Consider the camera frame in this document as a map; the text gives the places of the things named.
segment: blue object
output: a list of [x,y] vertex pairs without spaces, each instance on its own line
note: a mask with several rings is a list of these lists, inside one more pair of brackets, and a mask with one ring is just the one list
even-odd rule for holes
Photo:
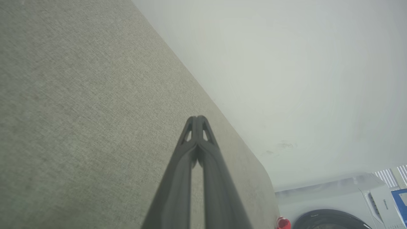
[[404,224],[407,226],[407,189],[392,191],[392,195]]

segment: wall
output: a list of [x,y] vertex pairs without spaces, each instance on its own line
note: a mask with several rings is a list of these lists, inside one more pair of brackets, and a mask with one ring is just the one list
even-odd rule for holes
[[276,189],[406,163],[406,1],[133,2]]
[[275,228],[264,167],[131,1],[0,5],[0,228],[139,228],[199,114],[254,228]]

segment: fabric surface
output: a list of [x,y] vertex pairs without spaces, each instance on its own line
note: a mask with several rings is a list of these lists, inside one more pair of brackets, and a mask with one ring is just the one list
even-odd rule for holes
[[192,115],[254,228],[275,228],[265,169],[130,0],[1,1],[0,45],[0,228],[139,228]]

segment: red object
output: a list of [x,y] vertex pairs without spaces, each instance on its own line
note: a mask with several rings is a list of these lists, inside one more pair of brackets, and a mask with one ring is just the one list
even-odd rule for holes
[[291,229],[290,221],[282,216],[277,219],[277,225],[277,229]]

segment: white label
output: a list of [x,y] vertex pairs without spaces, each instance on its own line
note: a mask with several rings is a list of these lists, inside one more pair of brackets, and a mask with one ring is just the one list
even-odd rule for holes
[[403,201],[404,205],[407,207],[407,193],[400,193],[399,196]]

